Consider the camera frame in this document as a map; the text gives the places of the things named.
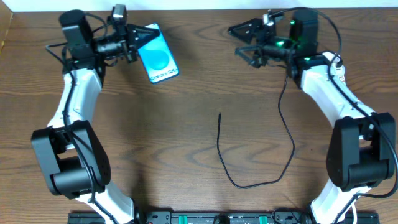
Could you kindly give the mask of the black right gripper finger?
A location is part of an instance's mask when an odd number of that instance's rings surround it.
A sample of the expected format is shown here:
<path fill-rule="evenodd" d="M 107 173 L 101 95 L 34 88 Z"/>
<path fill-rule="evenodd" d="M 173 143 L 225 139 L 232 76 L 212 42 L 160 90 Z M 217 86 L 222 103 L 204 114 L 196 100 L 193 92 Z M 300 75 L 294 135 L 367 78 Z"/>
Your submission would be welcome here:
<path fill-rule="evenodd" d="M 250 44 L 259 30 L 262 29 L 262 26 L 262 19 L 253 18 L 249 21 L 229 27 L 228 33 L 240 41 Z"/>
<path fill-rule="evenodd" d="M 262 49 L 257 45 L 237 47 L 235 54 L 252 67 L 264 66 Z"/>

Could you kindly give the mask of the blue screen smartphone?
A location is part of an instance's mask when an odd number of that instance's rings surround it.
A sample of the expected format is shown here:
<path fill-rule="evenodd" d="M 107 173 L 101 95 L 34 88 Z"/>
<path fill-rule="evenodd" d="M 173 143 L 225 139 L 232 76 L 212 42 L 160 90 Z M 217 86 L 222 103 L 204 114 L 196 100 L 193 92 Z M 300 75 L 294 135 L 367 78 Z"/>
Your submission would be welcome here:
<path fill-rule="evenodd" d="M 157 23 L 146 25 L 146 28 L 157 29 L 159 36 L 138 50 L 142 64 L 152 84 L 176 77 L 180 70 L 169 45 Z"/>

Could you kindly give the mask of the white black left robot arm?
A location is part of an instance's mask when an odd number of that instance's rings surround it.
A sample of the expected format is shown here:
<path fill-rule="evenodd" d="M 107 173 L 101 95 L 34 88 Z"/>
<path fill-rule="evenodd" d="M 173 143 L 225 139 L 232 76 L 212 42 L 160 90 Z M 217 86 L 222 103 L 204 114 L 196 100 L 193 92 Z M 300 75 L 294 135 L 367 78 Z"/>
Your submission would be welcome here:
<path fill-rule="evenodd" d="M 65 41 L 57 60 L 64 89 L 53 118 L 32 133 L 31 144 L 49 191 L 90 206 L 106 223 L 145 223 L 145 215 L 111 179 L 108 156 L 91 125 L 107 67 L 135 62 L 138 51 L 160 35 L 157 29 L 127 22 L 117 4 L 95 36 L 89 12 L 64 12 L 59 22 Z"/>

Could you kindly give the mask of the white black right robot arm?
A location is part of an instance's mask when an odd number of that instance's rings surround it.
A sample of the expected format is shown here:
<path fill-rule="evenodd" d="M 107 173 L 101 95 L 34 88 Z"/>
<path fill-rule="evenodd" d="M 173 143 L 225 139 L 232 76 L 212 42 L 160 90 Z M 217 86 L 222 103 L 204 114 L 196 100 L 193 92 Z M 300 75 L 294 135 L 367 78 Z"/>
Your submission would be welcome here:
<path fill-rule="evenodd" d="M 243 42 L 235 50 L 248 65 L 282 67 L 310 96 L 333 129 L 326 156 L 328 182 L 294 223 L 374 223 L 358 213 L 355 203 L 371 189 L 397 177 L 396 122 L 359 100 L 345 81 L 339 51 L 318 50 L 318 26 L 323 13 L 308 7 L 292 9 L 288 37 L 277 35 L 283 11 L 269 11 L 231 26 L 228 32 Z"/>

